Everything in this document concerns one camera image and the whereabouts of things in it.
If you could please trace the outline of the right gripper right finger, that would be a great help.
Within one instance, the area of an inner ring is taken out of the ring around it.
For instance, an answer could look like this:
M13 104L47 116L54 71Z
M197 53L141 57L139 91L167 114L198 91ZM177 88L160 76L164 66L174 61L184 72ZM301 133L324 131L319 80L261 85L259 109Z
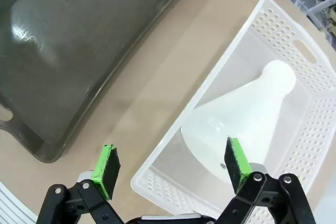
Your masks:
M266 207L274 223L316 222L296 175L287 173L275 179L252 171L237 138L227 138L224 161L235 197L216 223L246 223L255 207Z

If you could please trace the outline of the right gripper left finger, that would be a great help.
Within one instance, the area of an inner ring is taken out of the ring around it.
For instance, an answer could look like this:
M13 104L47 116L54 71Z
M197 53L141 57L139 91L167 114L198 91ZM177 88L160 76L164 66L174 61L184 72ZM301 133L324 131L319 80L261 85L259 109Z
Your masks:
M71 188L51 185L40 209L37 223L78 223L90 214L95 223L123 223L108 203L112 199L120 170L117 148L105 145L90 178L76 182Z

